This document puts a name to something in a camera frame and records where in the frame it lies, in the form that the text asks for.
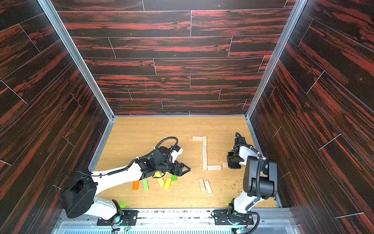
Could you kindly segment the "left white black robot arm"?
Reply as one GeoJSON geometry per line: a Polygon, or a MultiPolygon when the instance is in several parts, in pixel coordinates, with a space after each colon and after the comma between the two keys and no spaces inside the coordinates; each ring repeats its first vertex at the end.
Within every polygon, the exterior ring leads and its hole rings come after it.
{"type": "Polygon", "coordinates": [[[133,159],[129,165],[94,172],[73,171],[67,176],[59,197],[68,218],[93,215],[104,220],[114,220],[123,215],[116,200],[105,200],[98,194],[124,183],[155,177],[156,172],[183,176],[191,169],[176,159],[183,153],[177,143],[167,148],[161,140],[148,154],[133,159]]]}

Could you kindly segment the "lower orange block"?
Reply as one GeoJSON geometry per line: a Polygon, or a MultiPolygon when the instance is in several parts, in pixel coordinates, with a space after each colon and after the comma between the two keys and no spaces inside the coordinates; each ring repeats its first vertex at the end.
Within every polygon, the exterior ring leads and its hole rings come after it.
{"type": "Polygon", "coordinates": [[[132,189],[133,189],[134,191],[136,191],[136,190],[139,189],[139,180],[133,182],[132,189]]]}

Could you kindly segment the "aluminium front rail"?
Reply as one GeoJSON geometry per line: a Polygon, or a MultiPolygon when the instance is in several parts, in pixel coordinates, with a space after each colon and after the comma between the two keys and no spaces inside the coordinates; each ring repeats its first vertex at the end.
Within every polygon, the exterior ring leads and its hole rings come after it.
{"type": "MultiPolygon", "coordinates": [[[[133,220],[134,226],[99,226],[98,218],[83,215],[68,219],[62,214],[52,232],[54,234],[238,234],[244,228],[251,230],[254,225],[231,225],[224,221],[218,225],[212,208],[191,209],[138,209],[133,220]]],[[[255,208],[260,223],[255,234],[300,234],[287,208],[255,208]]]]}

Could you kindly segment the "left yellow block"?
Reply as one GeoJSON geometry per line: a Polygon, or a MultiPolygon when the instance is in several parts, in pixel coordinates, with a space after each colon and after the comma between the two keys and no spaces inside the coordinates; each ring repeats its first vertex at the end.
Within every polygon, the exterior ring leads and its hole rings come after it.
{"type": "Polygon", "coordinates": [[[154,175],[154,178],[157,179],[157,181],[158,181],[158,183],[161,187],[165,186],[164,179],[162,178],[162,175],[160,174],[160,172],[156,172],[155,175],[154,175]]]}

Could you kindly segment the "natural wood block crosswise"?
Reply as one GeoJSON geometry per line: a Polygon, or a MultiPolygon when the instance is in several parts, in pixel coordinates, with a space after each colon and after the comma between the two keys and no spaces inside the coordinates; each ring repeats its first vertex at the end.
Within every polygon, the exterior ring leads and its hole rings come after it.
{"type": "Polygon", "coordinates": [[[203,137],[202,136],[193,136],[192,140],[193,141],[201,141],[202,142],[203,141],[203,137]]]}

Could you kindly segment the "long light green block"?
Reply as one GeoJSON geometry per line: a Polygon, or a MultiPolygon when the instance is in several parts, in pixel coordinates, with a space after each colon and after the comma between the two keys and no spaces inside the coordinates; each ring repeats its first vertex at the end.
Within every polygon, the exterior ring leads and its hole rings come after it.
{"type": "Polygon", "coordinates": [[[148,185],[148,181],[147,181],[146,178],[142,180],[142,184],[143,184],[144,191],[148,191],[149,190],[149,185],[148,185]]]}

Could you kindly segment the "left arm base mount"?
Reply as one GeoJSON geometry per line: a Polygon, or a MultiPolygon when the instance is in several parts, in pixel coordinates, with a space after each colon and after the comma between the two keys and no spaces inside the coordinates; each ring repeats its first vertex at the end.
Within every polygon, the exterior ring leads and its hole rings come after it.
{"type": "Polygon", "coordinates": [[[111,226],[111,227],[130,227],[135,226],[138,218],[137,210],[124,210],[120,207],[119,203],[112,199],[116,208],[116,213],[111,215],[109,219],[105,220],[99,217],[97,226],[111,226]]]}

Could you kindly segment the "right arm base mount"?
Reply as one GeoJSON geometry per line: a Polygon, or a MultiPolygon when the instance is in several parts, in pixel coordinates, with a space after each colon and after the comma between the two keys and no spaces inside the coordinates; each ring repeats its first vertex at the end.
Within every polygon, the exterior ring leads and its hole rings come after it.
{"type": "Polygon", "coordinates": [[[211,212],[215,225],[253,225],[253,217],[250,214],[238,213],[226,209],[217,209],[211,212]]]}

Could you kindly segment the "small yellow block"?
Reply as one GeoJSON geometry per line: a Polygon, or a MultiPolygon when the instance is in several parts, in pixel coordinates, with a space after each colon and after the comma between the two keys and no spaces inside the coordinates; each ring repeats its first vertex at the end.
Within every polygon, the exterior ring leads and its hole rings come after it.
{"type": "Polygon", "coordinates": [[[169,190],[171,185],[172,179],[170,177],[166,178],[164,189],[169,190]]]}

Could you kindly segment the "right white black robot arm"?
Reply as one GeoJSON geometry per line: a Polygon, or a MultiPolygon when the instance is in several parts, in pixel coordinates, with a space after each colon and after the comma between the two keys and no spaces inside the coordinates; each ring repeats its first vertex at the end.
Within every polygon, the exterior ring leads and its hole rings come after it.
{"type": "Polygon", "coordinates": [[[230,169],[245,167],[243,191],[228,205],[228,221],[234,225],[244,222],[250,224],[250,210],[258,203],[275,197],[278,192],[277,163],[268,160],[252,145],[248,145],[245,137],[238,132],[227,159],[230,169]]]}

